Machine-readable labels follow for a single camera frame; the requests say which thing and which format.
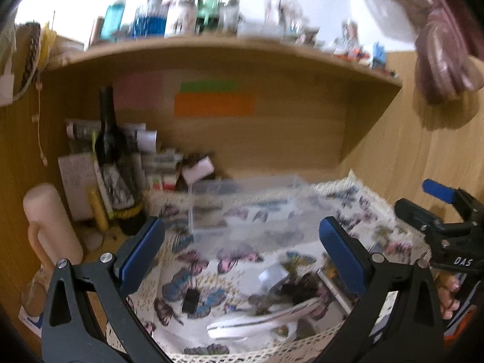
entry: dark glass bottle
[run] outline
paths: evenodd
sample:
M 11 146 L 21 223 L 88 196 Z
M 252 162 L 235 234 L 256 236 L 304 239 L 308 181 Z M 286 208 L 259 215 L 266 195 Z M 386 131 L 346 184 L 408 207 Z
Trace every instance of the dark glass bottle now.
M 113 88 L 102 87 L 99 96 L 101 132 L 94 150 L 106 188 L 107 201 L 123 233 L 132 236 L 146 222 L 143 194 L 136 184 L 132 154 L 128 149 L 126 136 L 116 124 Z

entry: green sticky note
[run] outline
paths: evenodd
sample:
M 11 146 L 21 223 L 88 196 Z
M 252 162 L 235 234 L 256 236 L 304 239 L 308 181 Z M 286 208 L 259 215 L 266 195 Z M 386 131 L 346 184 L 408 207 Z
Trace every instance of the green sticky note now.
M 180 93 L 233 93 L 238 90 L 238 85 L 234 81 L 200 80 L 182 83 Z

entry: blue liquid bottle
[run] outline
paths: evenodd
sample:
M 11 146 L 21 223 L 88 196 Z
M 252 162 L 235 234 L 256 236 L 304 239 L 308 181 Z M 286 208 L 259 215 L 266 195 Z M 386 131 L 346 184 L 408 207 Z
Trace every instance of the blue liquid bottle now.
M 106 17 L 101 30 L 101 40 L 116 41 L 112 34 L 119 31 L 121 27 L 125 6 L 126 0 L 116 0 L 112 5 L 107 7 Z
M 132 23 L 132 36 L 135 38 L 164 36 L 168 6 L 163 0 L 148 0 L 136 10 Z

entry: transparent plastic box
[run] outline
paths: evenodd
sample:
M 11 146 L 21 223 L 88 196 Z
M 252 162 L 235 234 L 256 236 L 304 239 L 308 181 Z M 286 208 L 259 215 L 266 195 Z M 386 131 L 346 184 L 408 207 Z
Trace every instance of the transparent plastic box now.
M 314 204 L 311 187 L 297 175 L 202 181 L 190 193 L 194 249 L 207 259 L 317 241 L 319 222 L 334 214 Z

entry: blue gripper pad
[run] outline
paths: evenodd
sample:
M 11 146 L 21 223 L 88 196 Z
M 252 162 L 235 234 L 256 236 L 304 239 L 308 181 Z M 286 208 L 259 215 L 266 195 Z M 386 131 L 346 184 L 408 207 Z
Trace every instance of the blue gripper pad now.
M 445 185 L 439 184 L 434 180 L 427 179 L 422 183 L 423 192 L 432 195 L 442 202 L 452 204 L 456 199 L 456 190 L 447 187 Z
M 326 217 L 321 221 L 319 239 L 335 264 L 348 291 L 361 297 L 366 292 L 365 268 L 348 245 L 348 241 L 350 241 L 348 239 L 352 239 L 352 237 L 339 225 L 338 229 L 340 230 L 338 231 L 337 227 L 330 222 L 330 219 L 335 221 L 333 217 Z
M 115 269 L 120 281 L 119 294 L 122 298 L 138 290 L 164 240 L 163 221 L 161 218 L 150 217 L 138 234 L 127 240 L 119 249 L 118 253 L 124 251 L 123 248 L 126 247 L 126 253 L 128 253 L 125 258 L 121 258 L 124 257 L 123 255 L 118 257 L 122 263 L 118 271 Z

